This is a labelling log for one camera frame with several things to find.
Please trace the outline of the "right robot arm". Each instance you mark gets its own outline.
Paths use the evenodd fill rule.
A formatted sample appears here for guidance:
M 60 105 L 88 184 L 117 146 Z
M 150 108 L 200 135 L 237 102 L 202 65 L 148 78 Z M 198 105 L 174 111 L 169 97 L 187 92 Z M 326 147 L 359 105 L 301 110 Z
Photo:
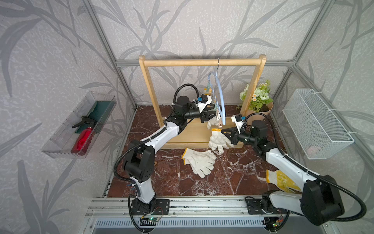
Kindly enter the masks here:
M 355 221 L 366 215 L 367 206 L 360 197 L 337 185 L 331 176 L 319 175 L 292 159 L 282 151 L 278 141 L 270 142 L 264 121 L 253 121 L 248 131 L 246 129 L 248 117 L 238 114 L 232 116 L 231 119 L 235 127 L 221 131 L 231 144 L 236 145 L 242 142 L 252 146 L 261 159 L 278 168 L 301 190 L 298 194 L 282 191 L 267 192 L 263 195 L 267 206 L 302 215 L 316 226 L 328 221 Z M 360 205 L 360 211 L 357 214 L 344 217 L 345 208 L 341 192 L 352 197 Z

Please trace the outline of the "potted white flower plant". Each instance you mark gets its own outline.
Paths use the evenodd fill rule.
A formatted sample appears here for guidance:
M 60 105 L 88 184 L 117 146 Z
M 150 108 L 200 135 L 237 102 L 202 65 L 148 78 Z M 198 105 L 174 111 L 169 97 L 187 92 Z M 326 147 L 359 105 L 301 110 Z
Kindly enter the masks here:
M 239 98 L 241 101 L 245 100 L 246 93 L 249 90 L 249 84 L 246 85 L 245 89 L 240 93 Z M 254 91 L 252 98 L 250 98 L 250 104 L 245 114 L 242 116 L 249 116 L 253 113 L 262 113 L 268 115 L 273 107 L 273 99 L 270 97 L 270 80 L 266 80 L 265 83 L 258 84 Z M 247 125 L 251 125 L 255 120 L 264 120 L 265 117 L 262 115 L 253 115 L 248 121 Z

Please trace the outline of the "aluminium front rail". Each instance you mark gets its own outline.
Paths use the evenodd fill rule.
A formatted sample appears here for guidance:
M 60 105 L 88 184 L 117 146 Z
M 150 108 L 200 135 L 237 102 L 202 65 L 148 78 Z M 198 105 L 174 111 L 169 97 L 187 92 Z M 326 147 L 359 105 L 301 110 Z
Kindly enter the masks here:
M 266 219 L 284 220 L 285 211 L 264 213 L 248 206 L 244 196 L 168 197 L 153 233 L 266 233 Z M 127 198 L 92 199 L 80 234 L 137 233 L 131 222 Z

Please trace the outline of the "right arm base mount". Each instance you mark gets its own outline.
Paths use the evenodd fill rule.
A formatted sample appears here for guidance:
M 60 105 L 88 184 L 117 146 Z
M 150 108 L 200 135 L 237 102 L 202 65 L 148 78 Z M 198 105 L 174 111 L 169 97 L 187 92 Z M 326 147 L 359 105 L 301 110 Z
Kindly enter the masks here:
M 268 199 L 244 198 L 249 215 L 286 215 L 287 210 L 273 207 Z

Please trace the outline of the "blue wavy clip hanger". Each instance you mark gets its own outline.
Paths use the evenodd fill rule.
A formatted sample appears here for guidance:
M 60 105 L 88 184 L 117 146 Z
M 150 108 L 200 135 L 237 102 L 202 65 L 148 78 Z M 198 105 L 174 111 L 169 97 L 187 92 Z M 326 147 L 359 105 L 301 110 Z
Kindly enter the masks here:
M 217 60 L 216 71 L 210 72 L 207 77 L 207 92 L 212 97 L 214 109 L 216 110 L 218 127 L 222 128 L 226 124 L 226 109 L 221 83 L 218 78 L 220 59 L 218 58 Z

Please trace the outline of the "clear plastic wall tray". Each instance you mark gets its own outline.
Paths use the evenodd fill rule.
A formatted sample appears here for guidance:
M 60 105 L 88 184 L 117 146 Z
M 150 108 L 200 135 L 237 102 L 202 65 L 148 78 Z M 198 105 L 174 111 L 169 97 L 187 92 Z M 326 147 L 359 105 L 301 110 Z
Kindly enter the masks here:
M 97 101 L 110 101 L 110 106 L 106 109 L 104 115 L 97 122 L 94 128 L 94 136 L 89 145 L 88 151 L 85 155 L 79 156 L 72 154 L 71 150 L 76 143 L 80 134 L 76 134 L 77 128 L 72 128 L 73 125 L 82 121 L 82 116 L 87 116 L 92 107 L 95 107 Z M 77 107 L 72 111 L 69 117 L 63 124 L 55 131 L 51 138 L 45 143 L 41 151 L 53 159 L 84 159 L 87 157 L 91 147 L 96 138 L 100 134 L 112 111 L 116 106 L 115 95 L 100 94 L 89 91 Z

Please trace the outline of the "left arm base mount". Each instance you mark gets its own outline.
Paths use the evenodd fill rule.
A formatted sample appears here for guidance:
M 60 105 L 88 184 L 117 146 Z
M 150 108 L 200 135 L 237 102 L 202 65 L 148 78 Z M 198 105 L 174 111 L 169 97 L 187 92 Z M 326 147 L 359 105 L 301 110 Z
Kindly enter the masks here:
M 146 215 L 150 213 L 168 215 L 169 208 L 169 199 L 153 199 L 150 203 L 143 203 L 139 199 L 134 199 L 130 205 L 132 215 Z

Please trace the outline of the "yellow rubber-coated glove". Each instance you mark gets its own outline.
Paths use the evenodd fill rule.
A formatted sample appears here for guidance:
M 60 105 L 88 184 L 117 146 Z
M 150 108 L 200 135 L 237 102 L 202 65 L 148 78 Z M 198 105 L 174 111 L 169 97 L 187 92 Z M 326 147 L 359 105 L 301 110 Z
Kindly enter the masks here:
M 266 181 L 267 183 L 274 184 L 277 188 L 286 193 L 300 194 L 302 192 L 296 183 L 280 170 L 267 170 Z

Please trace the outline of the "red spray bottle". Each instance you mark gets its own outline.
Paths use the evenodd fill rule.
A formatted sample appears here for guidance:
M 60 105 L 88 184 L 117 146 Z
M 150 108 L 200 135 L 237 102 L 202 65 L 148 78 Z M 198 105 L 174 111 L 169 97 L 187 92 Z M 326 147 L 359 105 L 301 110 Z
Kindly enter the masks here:
M 89 145 L 94 137 L 94 128 L 97 124 L 97 121 L 94 119 L 87 117 L 87 116 L 82 116 L 82 121 L 73 125 L 72 128 L 77 128 L 81 127 L 85 124 L 88 126 L 80 133 L 76 143 L 74 144 L 71 153 L 72 154 L 77 154 L 79 156 L 83 156 L 87 153 Z

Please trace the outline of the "wooden clothes rack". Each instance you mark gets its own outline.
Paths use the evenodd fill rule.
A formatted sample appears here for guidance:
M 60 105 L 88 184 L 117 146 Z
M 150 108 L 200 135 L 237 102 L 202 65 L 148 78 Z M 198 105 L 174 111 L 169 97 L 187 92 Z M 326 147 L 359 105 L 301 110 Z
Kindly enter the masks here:
M 139 56 L 139 65 L 143 73 L 145 83 L 151 97 L 153 108 L 157 117 L 159 126 L 163 126 L 163 117 L 159 108 L 159 103 L 155 94 L 153 82 L 149 72 L 150 67 L 195 67 L 195 66 L 254 66 L 255 71 L 250 82 L 249 90 L 240 113 L 245 114 L 250 104 L 250 98 L 252 97 L 254 90 L 258 84 L 260 76 L 264 70 L 267 57 L 266 55 L 260 55 L 259 58 L 235 58 L 235 59 L 146 59 L 145 56 Z M 193 120 L 187 125 L 185 131 L 179 136 L 168 141 L 162 149 L 203 149 L 208 147 L 208 141 L 211 136 L 210 130 L 207 129 L 205 123 L 201 123 L 198 120 Z

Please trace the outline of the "white glove with yellow cuff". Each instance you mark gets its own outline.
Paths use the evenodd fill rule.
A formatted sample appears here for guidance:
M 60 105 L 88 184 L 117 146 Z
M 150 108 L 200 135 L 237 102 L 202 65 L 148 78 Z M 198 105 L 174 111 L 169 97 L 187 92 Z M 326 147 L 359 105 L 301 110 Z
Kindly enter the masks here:
M 190 165 L 193 173 L 200 178 L 210 175 L 216 159 L 217 157 L 210 150 L 199 152 L 186 148 L 182 155 L 184 165 Z

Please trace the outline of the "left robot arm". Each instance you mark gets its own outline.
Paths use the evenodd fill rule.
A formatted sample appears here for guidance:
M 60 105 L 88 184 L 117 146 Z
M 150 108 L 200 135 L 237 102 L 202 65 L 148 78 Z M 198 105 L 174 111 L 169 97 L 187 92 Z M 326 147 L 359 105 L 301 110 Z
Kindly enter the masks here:
M 125 153 L 115 162 L 114 176 L 132 184 L 141 204 L 155 203 L 156 195 L 152 187 L 151 175 L 154 171 L 155 154 L 169 140 L 183 132 L 190 121 L 200 119 L 208 122 L 216 116 L 212 97 L 199 94 L 195 85 L 187 83 L 174 93 L 173 107 L 162 127 L 141 141 L 132 141 Z

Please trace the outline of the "green cloth in tray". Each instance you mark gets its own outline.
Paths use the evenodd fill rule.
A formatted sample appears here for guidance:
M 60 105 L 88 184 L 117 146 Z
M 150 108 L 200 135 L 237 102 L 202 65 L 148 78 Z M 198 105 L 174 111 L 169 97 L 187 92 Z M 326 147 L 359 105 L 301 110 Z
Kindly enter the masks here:
M 86 116 L 90 119 L 93 119 L 95 122 L 98 122 L 101 117 L 104 115 L 106 109 L 110 106 L 110 101 L 97 101 L 95 107 L 92 107 L 89 111 L 89 114 Z M 83 130 L 87 129 L 91 122 L 82 121 L 82 124 L 78 126 L 78 129 L 75 131 L 76 134 L 80 134 Z

